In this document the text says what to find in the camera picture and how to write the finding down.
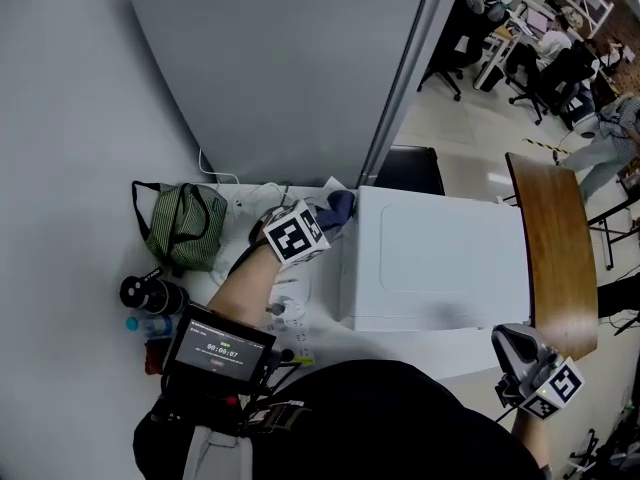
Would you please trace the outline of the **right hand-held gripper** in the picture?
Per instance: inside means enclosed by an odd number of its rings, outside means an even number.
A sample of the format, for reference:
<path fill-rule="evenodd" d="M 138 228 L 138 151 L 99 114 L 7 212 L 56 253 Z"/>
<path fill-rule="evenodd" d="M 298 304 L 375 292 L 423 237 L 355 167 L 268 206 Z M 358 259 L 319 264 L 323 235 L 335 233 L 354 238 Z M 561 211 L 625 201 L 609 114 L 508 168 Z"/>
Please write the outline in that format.
<path fill-rule="evenodd" d="M 564 409 L 584 385 L 574 361 L 554 348 L 541 348 L 536 330 L 529 326 L 495 326 L 492 345 L 504 372 L 495 387 L 503 407 L 545 421 Z"/>

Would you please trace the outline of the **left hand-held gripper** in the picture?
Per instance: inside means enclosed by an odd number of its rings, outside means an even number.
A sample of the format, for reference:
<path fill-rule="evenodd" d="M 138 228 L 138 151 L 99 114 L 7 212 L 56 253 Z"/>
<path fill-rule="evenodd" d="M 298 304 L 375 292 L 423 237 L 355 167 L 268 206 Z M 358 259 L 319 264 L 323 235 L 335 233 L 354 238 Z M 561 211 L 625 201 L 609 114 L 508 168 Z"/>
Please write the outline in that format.
<path fill-rule="evenodd" d="M 304 200 L 278 208 L 263 233 L 283 267 L 308 262 L 331 247 Z"/>

